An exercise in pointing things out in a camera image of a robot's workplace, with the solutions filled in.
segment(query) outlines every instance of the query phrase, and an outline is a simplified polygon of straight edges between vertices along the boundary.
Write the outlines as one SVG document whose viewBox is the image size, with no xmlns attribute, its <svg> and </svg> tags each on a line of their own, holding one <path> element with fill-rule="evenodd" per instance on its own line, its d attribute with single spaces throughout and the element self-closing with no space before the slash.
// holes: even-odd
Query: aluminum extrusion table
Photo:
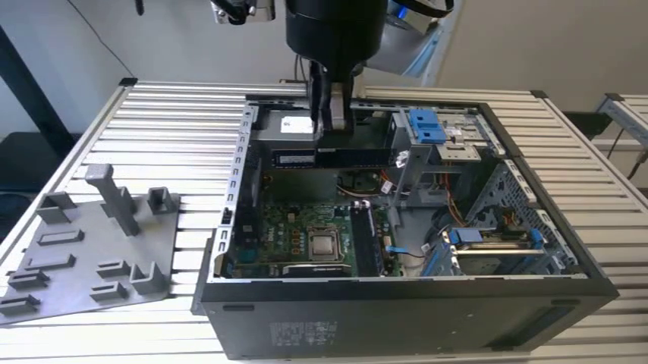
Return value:
<svg viewBox="0 0 648 364">
<path fill-rule="evenodd" d="M 303 95 L 300 86 L 139 82 L 120 86 L 42 193 L 98 198 L 86 165 L 111 163 L 132 194 L 181 194 L 172 298 L 0 328 L 0 359 L 16 362 L 225 362 L 207 318 L 189 313 L 205 239 L 219 217 L 244 95 Z M 550 100 L 530 92 L 370 87 L 371 99 L 487 102 L 620 298 L 529 355 L 314 359 L 308 362 L 648 362 L 648 201 Z M 26 210 L 0 245 L 0 296 L 38 218 Z"/>
<path fill-rule="evenodd" d="M 648 96 L 608 93 L 596 112 L 604 112 L 648 148 Z"/>
</svg>

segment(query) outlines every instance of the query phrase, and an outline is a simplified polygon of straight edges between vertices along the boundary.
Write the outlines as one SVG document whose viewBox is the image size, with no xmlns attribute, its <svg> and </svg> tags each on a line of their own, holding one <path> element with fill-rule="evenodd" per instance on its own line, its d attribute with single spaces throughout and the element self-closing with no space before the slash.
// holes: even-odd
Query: label sticker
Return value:
<svg viewBox="0 0 648 364">
<path fill-rule="evenodd" d="M 332 345 L 335 333 L 336 321 L 269 323 L 274 347 Z"/>
<path fill-rule="evenodd" d="M 282 133 L 312 134 L 312 120 L 308 116 L 286 116 L 282 119 Z"/>
<path fill-rule="evenodd" d="M 394 184 L 388 180 L 386 180 L 380 187 L 382 193 L 388 193 L 391 191 L 392 186 Z"/>
<path fill-rule="evenodd" d="M 462 135 L 462 131 L 457 127 L 447 127 L 445 129 L 445 134 L 447 134 L 447 135 Z"/>
<path fill-rule="evenodd" d="M 294 163 L 315 163 L 314 155 L 282 155 L 279 157 L 282 165 L 292 165 Z"/>
</svg>

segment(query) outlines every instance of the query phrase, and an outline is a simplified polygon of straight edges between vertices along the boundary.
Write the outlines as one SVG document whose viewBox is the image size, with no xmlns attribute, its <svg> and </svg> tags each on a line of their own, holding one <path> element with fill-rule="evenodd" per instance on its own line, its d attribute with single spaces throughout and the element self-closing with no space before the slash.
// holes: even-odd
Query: robotic arm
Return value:
<svg viewBox="0 0 648 364">
<path fill-rule="evenodd" d="M 260 5 L 256 0 L 211 2 L 233 25 L 244 24 Z M 394 2 L 430 17 L 454 8 L 454 0 L 445 0 L 445 10 L 418 0 Z M 378 52 L 386 7 L 387 0 L 286 0 L 286 42 L 310 61 L 308 105 L 320 147 L 339 146 L 352 136 L 352 78 Z"/>
</svg>

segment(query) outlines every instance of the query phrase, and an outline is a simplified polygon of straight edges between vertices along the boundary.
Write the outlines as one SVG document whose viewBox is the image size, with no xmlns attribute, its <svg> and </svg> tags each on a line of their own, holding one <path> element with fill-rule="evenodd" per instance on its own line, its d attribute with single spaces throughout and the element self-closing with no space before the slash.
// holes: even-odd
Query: green circuit board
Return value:
<svg viewBox="0 0 648 364">
<path fill-rule="evenodd" d="M 275 278 L 283 266 L 314 263 L 308 256 L 308 230 L 312 228 L 336 232 L 339 259 L 330 263 L 348 265 L 352 276 L 358 276 L 348 206 L 271 205 L 263 208 L 261 214 L 259 249 L 252 256 L 236 252 L 233 275 L 237 278 Z M 374 220 L 379 241 L 392 242 L 383 209 L 374 210 Z"/>
</svg>

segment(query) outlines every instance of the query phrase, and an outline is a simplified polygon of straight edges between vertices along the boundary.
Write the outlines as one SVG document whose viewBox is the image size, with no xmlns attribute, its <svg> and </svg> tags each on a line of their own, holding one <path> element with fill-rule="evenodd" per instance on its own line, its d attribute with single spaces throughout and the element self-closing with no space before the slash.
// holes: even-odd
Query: blue tab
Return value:
<svg viewBox="0 0 648 364">
<path fill-rule="evenodd" d="M 457 234 L 457 229 L 453 229 L 449 234 L 447 234 L 447 238 L 449 238 L 449 243 L 450 244 L 459 244 L 461 243 L 461 240 L 458 239 L 458 234 Z"/>
<path fill-rule="evenodd" d="M 423 271 L 423 274 L 420 275 L 420 277 L 427 277 L 428 274 L 433 272 L 434 263 L 437 263 L 437 260 L 438 260 L 438 252 L 434 252 L 433 257 L 428 260 L 427 267 L 424 267 L 424 271 Z"/>
<path fill-rule="evenodd" d="M 384 250 L 388 253 L 407 253 L 407 249 L 400 248 L 398 246 L 384 246 Z"/>
<path fill-rule="evenodd" d="M 481 243 L 483 241 L 482 235 L 475 228 L 458 227 L 454 231 L 457 231 L 458 239 L 463 244 Z"/>
<path fill-rule="evenodd" d="M 408 121 L 415 131 L 415 141 L 423 144 L 443 144 L 445 131 L 433 110 L 412 109 L 408 112 Z"/>
<path fill-rule="evenodd" d="M 539 230 L 535 229 L 535 228 L 530 229 L 529 236 L 530 236 L 530 241 L 534 242 L 533 247 L 535 249 L 539 249 L 541 246 L 542 246 L 542 234 L 541 234 Z"/>
</svg>

